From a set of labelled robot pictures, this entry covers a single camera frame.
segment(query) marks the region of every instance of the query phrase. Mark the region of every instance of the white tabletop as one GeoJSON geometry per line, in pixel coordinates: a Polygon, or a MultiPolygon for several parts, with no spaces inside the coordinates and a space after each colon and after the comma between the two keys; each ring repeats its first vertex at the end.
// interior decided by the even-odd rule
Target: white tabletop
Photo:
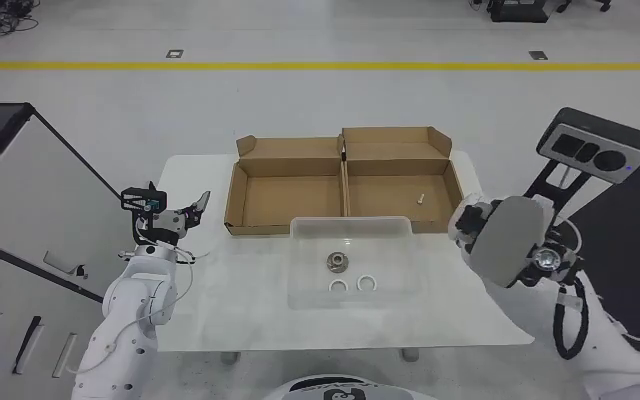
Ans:
{"type": "MultiPolygon", "coordinates": [[[[223,226],[236,155],[174,156],[159,190],[169,208],[184,207],[205,190],[211,199],[199,227],[180,246],[210,254],[194,266],[191,291],[171,321],[158,327],[160,351],[352,349],[528,344],[486,293],[445,234],[418,235],[423,249],[422,294],[401,308],[293,310],[287,303],[288,237],[233,237],[223,226]]],[[[463,193],[480,191],[464,152],[453,151],[463,193]]],[[[178,291],[189,271],[178,269],[178,291]]]]}

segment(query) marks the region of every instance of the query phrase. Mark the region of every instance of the cardboard box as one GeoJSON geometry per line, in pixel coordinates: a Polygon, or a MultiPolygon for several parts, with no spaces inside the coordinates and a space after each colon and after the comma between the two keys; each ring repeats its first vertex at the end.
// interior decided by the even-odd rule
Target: cardboard box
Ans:
{"type": "Polygon", "coordinates": [[[295,217],[347,216],[342,136],[236,144],[224,220],[232,235],[288,234],[295,217]]]}
{"type": "Polygon", "coordinates": [[[462,200],[451,139],[433,127],[345,128],[342,135],[347,215],[406,216],[414,233],[447,231],[462,200]]]}

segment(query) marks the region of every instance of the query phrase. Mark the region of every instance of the black logo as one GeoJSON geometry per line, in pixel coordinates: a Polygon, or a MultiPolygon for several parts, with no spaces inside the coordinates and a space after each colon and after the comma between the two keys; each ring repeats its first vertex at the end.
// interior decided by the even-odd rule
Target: black logo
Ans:
{"type": "Polygon", "coordinates": [[[367,400],[364,390],[352,388],[349,393],[341,389],[329,389],[324,392],[324,400],[367,400]]]}

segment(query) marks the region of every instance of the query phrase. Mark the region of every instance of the metal bearing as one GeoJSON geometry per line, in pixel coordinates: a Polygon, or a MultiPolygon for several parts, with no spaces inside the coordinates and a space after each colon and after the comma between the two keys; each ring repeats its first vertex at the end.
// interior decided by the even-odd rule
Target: metal bearing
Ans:
{"type": "Polygon", "coordinates": [[[533,255],[536,267],[545,272],[553,272],[560,267],[562,258],[557,251],[541,247],[533,255]]]}
{"type": "Polygon", "coordinates": [[[347,258],[346,254],[340,251],[335,251],[327,257],[327,268],[329,268],[329,271],[334,274],[340,274],[346,271],[348,267],[349,258],[347,258]]]}

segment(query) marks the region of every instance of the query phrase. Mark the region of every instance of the yellow floor line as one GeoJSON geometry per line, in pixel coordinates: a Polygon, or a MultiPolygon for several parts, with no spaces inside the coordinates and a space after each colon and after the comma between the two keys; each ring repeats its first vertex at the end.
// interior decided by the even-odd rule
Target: yellow floor line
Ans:
{"type": "Polygon", "coordinates": [[[93,62],[0,61],[2,70],[128,70],[128,71],[640,71],[640,63],[471,63],[471,62],[93,62]]]}

